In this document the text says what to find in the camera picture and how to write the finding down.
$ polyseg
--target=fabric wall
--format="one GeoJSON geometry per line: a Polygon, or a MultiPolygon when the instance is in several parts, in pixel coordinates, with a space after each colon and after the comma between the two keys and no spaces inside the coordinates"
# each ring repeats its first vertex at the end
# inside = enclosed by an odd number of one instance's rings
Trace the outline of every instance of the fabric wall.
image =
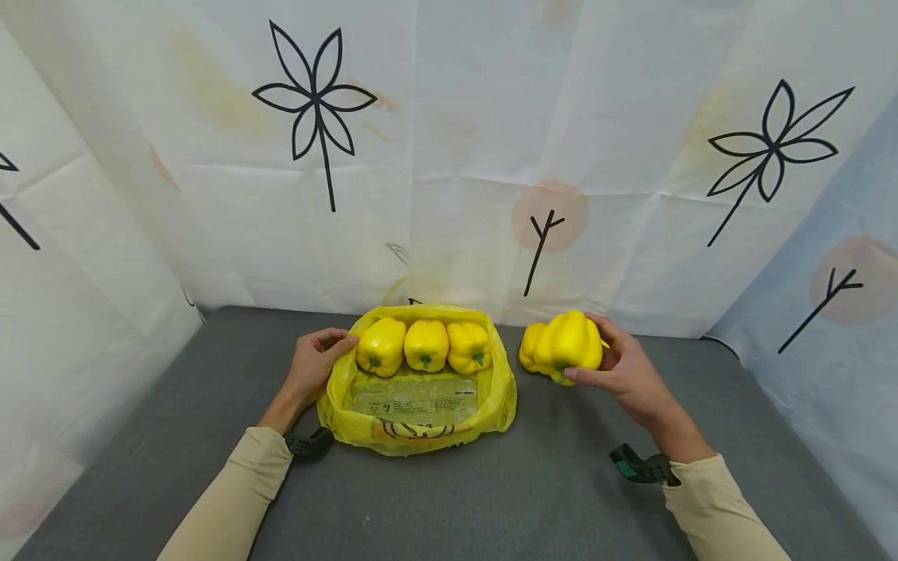
{"type": "Polygon", "coordinates": [[[0,559],[200,319],[0,23],[0,559]]]}
{"type": "Polygon", "coordinates": [[[208,308],[696,337],[898,89],[886,0],[8,4],[208,308]]]}
{"type": "Polygon", "coordinates": [[[898,99],[712,333],[898,559],[898,99]]]}

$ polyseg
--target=person's left hand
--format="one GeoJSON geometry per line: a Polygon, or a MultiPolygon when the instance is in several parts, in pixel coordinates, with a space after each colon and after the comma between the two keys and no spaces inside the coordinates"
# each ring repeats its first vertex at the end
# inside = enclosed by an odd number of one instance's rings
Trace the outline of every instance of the person's left hand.
{"type": "Polygon", "coordinates": [[[298,338],[290,372],[259,426],[270,426],[285,434],[318,398],[337,359],[357,341],[345,329],[337,328],[322,329],[298,338]]]}

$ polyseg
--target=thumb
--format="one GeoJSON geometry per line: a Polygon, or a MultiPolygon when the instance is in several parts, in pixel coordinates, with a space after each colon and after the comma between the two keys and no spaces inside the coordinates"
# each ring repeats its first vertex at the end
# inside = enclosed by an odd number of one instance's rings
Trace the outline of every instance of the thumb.
{"type": "Polygon", "coordinates": [[[327,356],[331,362],[334,362],[341,356],[348,353],[352,347],[356,346],[356,343],[358,343],[358,337],[350,335],[349,337],[342,338],[341,340],[334,343],[331,348],[324,351],[324,353],[322,354],[327,356]]]}
{"type": "Polygon", "coordinates": [[[586,368],[567,368],[564,377],[578,386],[590,386],[611,391],[611,375],[608,371],[587,370],[586,368]]]}

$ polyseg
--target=black wrist strap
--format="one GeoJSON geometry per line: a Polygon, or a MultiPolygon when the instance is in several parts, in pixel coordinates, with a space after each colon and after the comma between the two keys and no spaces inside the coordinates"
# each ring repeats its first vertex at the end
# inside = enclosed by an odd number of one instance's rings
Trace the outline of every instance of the black wrist strap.
{"type": "Polygon", "coordinates": [[[303,438],[294,429],[286,436],[285,441],[294,460],[316,460],[328,453],[334,444],[334,433],[321,426],[312,436],[303,438]]]}
{"type": "Polygon", "coordinates": [[[674,475],[671,462],[664,454],[656,454],[643,460],[629,444],[618,446],[608,454],[614,466],[627,480],[634,483],[667,483],[671,487],[681,485],[674,475]]]}

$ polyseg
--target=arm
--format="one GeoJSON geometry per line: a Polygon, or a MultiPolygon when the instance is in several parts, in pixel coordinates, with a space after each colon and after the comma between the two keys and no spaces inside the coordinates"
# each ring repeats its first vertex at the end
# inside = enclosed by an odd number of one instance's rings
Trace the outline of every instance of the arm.
{"type": "Polygon", "coordinates": [[[612,394],[643,425],[671,461],[682,484],[664,486],[673,513],[701,561],[788,561],[789,557],[745,502],[739,486],[686,410],[667,389],[631,335],[606,318],[586,314],[611,342],[600,370],[568,368],[565,377],[612,394]]]}
{"type": "Polygon", "coordinates": [[[246,429],[224,468],[169,538],[160,561],[243,561],[293,455],[284,434],[314,401],[338,357],[356,343],[344,329],[300,337],[290,373],[258,426],[246,429]]]}

